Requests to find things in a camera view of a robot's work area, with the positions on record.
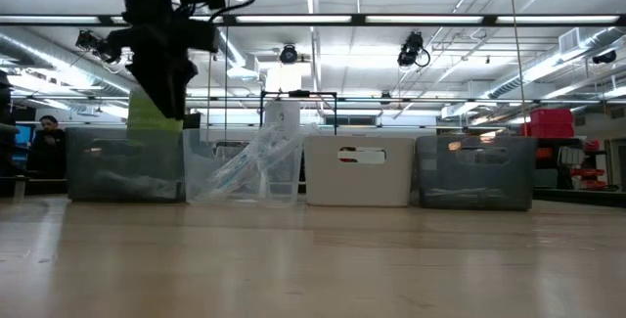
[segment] gray plastic bin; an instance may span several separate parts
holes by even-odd
[[[412,204],[528,210],[537,140],[425,136],[416,143]]]
[[[74,201],[184,201],[181,133],[68,128],[67,195]]]

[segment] desk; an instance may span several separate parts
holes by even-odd
[[[0,316],[623,317],[626,210],[0,204]]]

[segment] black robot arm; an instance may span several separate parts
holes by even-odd
[[[212,21],[191,20],[198,4],[220,9],[215,14],[248,6],[248,0],[227,8],[225,0],[124,0],[124,20],[129,28],[112,31],[99,44],[101,57],[118,59],[123,47],[133,52],[127,68],[165,117],[183,119],[187,83],[198,74],[188,59],[190,48],[217,52],[217,29]]]

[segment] ventilation duct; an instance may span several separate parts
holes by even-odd
[[[31,58],[46,63],[59,71],[70,71],[93,84],[103,85],[108,94],[128,95],[136,85],[133,81],[114,74],[100,65],[80,57],[49,40],[19,27],[4,27],[0,31],[0,47],[11,47],[28,53]]]
[[[4,68],[52,68],[50,63],[26,52],[13,43],[0,43],[0,61]]]
[[[577,49],[567,48],[562,54],[561,47],[558,46],[524,64],[521,68],[524,83],[535,81],[556,72],[573,59],[597,56],[602,51],[605,51],[606,47],[624,36],[626,27],[611,27],[601,31],[598,31],[596,28],[580,28],[579,33],[580,44]],[[491,86],[493,87],[491,92],[485,92],[481,98],[496,99],[518,88],[521,86],[518,68],[513,69],[511,73],[503,78],[494,81]]]
[[[574,59],[594,57],[610,49],[610,46],[626,34],[626,27],[611,27],[602,30],[597,28],[575,28],[560,38],[561,45],[543,53],[537,58],[522,65],[524,84],[536,81],[548,74],[563,68]],[[563,47],[562,43],[576,42],[577,45]],[[490,89],[478,94],[481,99],[497,99],[522,85],[519,69],[511,72],[490,84]],[[462,103],[445,107],[442,117],[465,114],[476,108],[478,103]]]
[[[95,106],[86,106],[83,104],[70,104],[69,109],[78,115],[81,116],[89,116],[89,117],[98,117],[102,113],[99,107]]]

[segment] man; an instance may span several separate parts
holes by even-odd
[[[66,176],[66,133],[51,115],[39,118],[43,130],[35,132],[27,168],[39,177],[60,179]]]

